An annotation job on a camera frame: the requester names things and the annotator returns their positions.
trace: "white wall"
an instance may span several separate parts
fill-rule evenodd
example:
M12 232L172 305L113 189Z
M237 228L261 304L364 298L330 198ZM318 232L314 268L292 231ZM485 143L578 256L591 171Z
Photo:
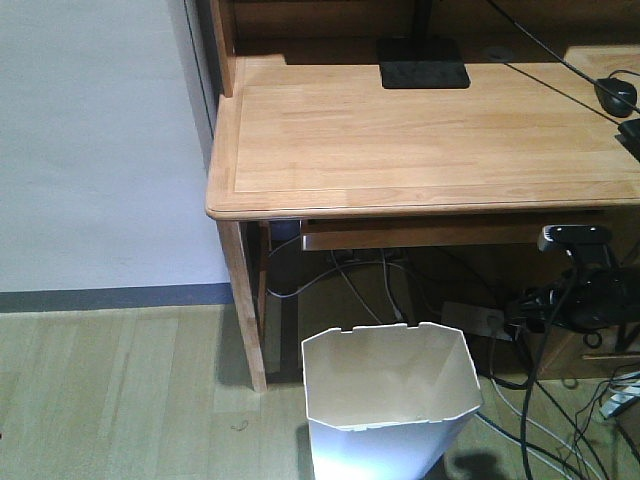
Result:
M0 0L0 291L228 281L171 1Z

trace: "monitor stand base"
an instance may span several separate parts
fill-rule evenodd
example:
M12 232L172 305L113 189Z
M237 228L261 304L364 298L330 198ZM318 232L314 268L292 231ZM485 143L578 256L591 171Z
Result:
M468 88L471 84L456 43L446 38L431 38L419 48L408 38L380 39L378 61L384 88Z

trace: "desk top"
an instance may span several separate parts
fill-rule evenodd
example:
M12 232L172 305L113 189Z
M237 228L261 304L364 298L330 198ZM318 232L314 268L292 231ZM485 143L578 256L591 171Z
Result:
M498 39L516 54L510 65L484 60L495 38L458 40L471 59L464 90L383 89L378 66L357 60L373 53L368 40L246 46L234 96L220 101L207 213L250 220L640 205L640 162L615 138L593 86L525 54L526 40ZM567 46L565 58L594 78L640 64L637 41L580 45ZM303 51L323 60L301 60Z

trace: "desk drawer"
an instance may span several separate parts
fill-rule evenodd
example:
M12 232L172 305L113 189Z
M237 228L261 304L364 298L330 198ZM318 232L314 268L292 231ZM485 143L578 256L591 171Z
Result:
M544 225L598 224L611 228L605 211L457 215L302 223L304 250L535 243Z

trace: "wooden panel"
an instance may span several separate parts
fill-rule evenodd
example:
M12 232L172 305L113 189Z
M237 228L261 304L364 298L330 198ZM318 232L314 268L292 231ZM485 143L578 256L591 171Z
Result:
M233 1L211 0L211 15L222 77L222 93L231 97L236 75L236 19Z
M532 48L520 36L467 40L471 57L496 41L525 59ZM639 45L602 43L563 45L596 77L637 67ZM470 63L469 89L399 91L381 87L376 65L294 65L275 54L238 61L242 90L220 103L214 218L640 203L638 161L593 87L558 63Z
M236 0L240 38L362 37L408 32L413 0ZM634 30L634 0L502 0L502 8L532 31ZM487 2L434 2L432 33L510 32Z
M328 220L302 225L305 250L535 243L544 225L610 225L602 212Z

